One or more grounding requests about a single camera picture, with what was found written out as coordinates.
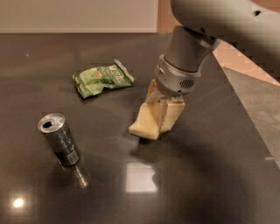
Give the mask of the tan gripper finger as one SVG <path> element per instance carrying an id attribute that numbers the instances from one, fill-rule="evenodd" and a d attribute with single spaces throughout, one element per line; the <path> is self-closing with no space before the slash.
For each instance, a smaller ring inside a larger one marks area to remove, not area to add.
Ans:
<path id="1" fill-rule="evenodd" d="M 184 100 L 172 97 L 160 100 L 159 132 L 165 133 L 172 129 L 184 110 Z"/>
<path id="2" fill-rule="evenodd" d="M 147 103 L 158 102 L 163 97 L 163 94 L 158 90 L 156 80 L 150 82 L 148 92 L 145 98 Z"/>

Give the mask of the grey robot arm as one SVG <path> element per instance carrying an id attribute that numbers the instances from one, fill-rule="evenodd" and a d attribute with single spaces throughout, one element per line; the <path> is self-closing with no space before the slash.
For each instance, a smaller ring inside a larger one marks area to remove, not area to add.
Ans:
<path id="1" fill-rule="evenodd" d="M 171 0 L 179 25 L 158 59 L 150 84 L 150 138 L 172 128 L 194 90 L 205 59 L 222 40 L 243 52 L 274 78 L 280 74 L 280 13 L 251 0 Z"/>

